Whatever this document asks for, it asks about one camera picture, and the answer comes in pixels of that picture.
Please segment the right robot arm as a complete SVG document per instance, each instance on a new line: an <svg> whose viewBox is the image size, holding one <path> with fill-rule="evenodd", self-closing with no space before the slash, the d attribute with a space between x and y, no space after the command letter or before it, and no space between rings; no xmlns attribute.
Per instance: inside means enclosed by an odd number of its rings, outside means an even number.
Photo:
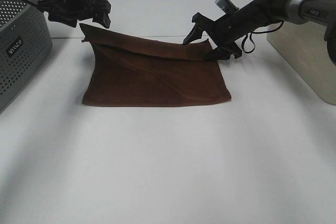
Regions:
<svg viewBox="0 0 336 224"><path fill-rule="evenodd" d="M253 0L238 8L230 0L216 0L216 5L224 16L211 20L196 13L192 17L194 27L183 40L187 45L207 33L217 47L206 54L206 61L228 60L231 55L241 57L246 40L251 40L260 27L283 25L284 22L296 25L314 22L326 27L324 41L329 58L335 62L335 1Z"/></svg>

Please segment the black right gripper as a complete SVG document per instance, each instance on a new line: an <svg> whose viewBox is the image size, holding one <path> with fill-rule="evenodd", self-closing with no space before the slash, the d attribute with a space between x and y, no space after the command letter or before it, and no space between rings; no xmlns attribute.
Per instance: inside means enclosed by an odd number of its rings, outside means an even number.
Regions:
<svg viewBox="0 0 336 224"><path fill-rule="evenodd" d="M184 38L183 44L188 45L202 38L206 32L217 46L204 56L204 60L228 60L231 55L242 56L242 50L235 41L257 28L273 23L273 16L268 8L255 1L232 14L226 14L217 20L211 20L201 13L192 17L194 27Z"/></svg>

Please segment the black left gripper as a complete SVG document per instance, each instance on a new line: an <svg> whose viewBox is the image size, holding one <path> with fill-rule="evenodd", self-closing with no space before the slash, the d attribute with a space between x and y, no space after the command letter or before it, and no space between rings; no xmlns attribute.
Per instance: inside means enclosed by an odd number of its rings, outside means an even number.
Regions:
<svg viewBox="0 0 336 224"><path fill-rule="evenodd" d="M111 4L108 0L40 0L38 9L49 14L48 19L70 27L77 21L91 19L104 28L110 27Z"/></svg>

